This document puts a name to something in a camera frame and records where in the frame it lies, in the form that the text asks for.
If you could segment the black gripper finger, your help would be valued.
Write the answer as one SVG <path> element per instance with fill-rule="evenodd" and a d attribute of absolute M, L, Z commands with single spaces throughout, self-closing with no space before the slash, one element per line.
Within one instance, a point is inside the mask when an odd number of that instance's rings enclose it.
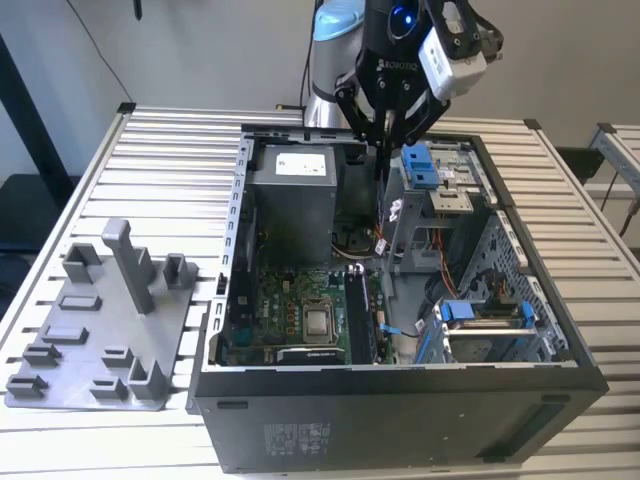
<path fill-rule="evenodd" d="M 388 180 L 392 153 L 403 145 L 414 145 L 446 113 L 450 100 L 439 100 L 430 87 L 402 87 L 395 105 L 391 127 L 385 138 L 385 180 Z"/>
<path fill-rule="evenodd" d="M 373 116 L 369 118 L 358 104 L 357 92 L 359 88 L 357 74 L 346 73 L 336 80 L 334 96 L 355 136 L 375 148 L 375 179 L 385 182 L 385 94 L 383 89 L 377 89 L 372 100 L 366 96 L 373 108 Z"/>

